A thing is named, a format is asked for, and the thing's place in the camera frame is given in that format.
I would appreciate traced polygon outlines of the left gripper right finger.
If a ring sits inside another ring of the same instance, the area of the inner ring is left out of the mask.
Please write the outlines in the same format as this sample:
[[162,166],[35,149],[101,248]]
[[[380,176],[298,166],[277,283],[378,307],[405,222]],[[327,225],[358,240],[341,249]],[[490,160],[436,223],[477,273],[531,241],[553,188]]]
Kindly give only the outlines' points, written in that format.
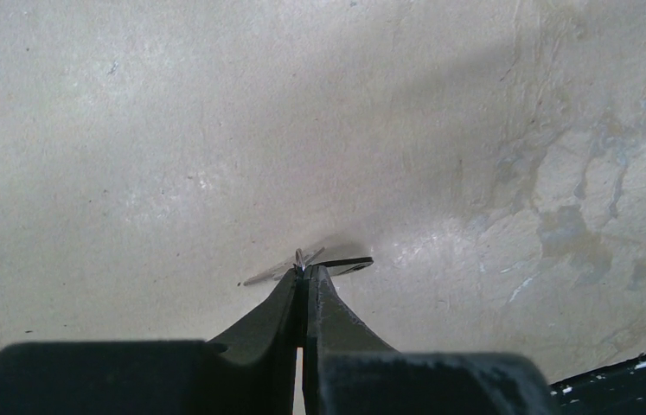
[[328,270],[309,267],[303,393],[309,414],[556,414],[545,377],[510,353],[405,353],[338,296]]

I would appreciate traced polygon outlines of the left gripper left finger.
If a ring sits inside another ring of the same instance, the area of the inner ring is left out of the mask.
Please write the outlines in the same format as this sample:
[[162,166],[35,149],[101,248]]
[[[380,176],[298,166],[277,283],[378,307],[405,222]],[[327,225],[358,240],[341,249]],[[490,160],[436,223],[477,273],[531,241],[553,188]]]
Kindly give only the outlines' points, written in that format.
[[0,351],[0,414],[289,414],[297,270],[209,341],[21,342]]

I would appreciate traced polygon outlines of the black key fob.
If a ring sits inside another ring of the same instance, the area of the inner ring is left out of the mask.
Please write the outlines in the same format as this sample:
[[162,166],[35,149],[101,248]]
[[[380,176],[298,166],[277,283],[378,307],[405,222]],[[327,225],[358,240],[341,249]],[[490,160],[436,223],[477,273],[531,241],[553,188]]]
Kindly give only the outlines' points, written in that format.
[[279,281],[289,270],[303,272],[307,268],[315,265],[327,268],[331,277],[337,277],[363,270],[374,263],[374,260],[371,257],[321,260],[320,257],[324,253],[324,247],[320,247],[313,251],[297,249],[292,258],[268,268],[256,276],[248,278],[247,280],[239,283],[239,286],[251,286],[264,283],[269,280]]

